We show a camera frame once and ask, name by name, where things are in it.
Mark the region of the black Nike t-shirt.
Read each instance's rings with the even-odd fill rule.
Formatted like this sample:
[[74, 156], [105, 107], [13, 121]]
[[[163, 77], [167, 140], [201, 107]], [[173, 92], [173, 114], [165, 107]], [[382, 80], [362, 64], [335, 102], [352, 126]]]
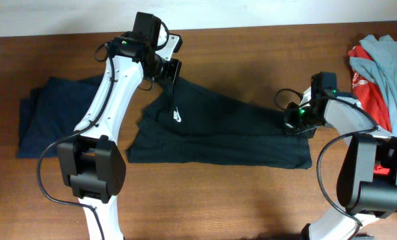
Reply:
[[142, 111], [130, 163], [209, 163], [308, 169], [306, 137], [283, 129], [280, 111], [225, 97], [180, 78]]

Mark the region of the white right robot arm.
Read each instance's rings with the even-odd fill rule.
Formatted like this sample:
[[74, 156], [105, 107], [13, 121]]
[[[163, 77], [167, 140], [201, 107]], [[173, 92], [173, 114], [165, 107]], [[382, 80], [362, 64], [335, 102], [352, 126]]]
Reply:
[[[316, 161], [318, 185], [331, 207], [307, 224], [300, 238], [360, 239], [362, 228], [397, 213], [397, 137], [379, 126], [351, 93], [309, 87], [298, 97], [300, 103], [291, 102], [284, 109], [290, 133], [331, 127], [339, 134], [323, 146]], [[322, 159], [341, 140], [348, 150], [337, 180], [337, 198], [332, 200], [322, 181]]]

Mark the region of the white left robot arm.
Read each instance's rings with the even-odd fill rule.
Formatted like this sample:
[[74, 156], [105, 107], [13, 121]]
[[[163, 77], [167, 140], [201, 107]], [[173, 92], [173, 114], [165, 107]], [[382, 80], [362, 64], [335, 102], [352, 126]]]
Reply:
[[172, 55], [182, 39], [115, 37], [104, 44], [105, 73], [73, 135], [57, 146], [63, 182], [85, 211], [90, 239], [123, 239], [117, 196], [126, 164], [117, 146], [119, 130], [135, 90], [144, 79], [173, 83], [181, 67]]

